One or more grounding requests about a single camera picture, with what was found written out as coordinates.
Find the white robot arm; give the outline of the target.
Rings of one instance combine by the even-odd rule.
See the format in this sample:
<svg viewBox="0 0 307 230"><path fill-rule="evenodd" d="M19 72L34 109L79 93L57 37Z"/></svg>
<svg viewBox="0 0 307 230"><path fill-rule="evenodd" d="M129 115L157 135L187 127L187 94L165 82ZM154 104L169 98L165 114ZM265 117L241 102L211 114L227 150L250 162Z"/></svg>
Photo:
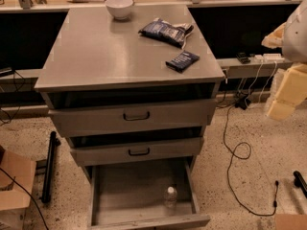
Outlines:
<svg viewBox="0 0 307 230"><path fill-rule="evenodd" d="M307 98L307 0L303 0L287 21L265 36L261 44L280 48L285 59L293 65L276 83L269 97L267 116L281 121Z"/></svg>

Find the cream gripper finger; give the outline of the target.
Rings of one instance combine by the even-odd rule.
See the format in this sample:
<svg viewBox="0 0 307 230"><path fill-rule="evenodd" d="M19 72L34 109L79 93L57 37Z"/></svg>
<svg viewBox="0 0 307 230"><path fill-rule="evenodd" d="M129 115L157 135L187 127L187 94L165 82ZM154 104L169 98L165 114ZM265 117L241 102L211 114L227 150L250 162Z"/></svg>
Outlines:
<svg viewBox="0 0 307 230"><path fill-rule="evenodd" d="M278 26L273 32L264 37L261 44L271 49L281 48L283 46L285 26L285 23Z"/></svg>
<svg viewBox="0 0 307 230"><path fill-rule="evenodd" d="M295 63L287 70L278 69L266 102L266 115L276 121L291 116L307 98L307 65Z"/></svg>

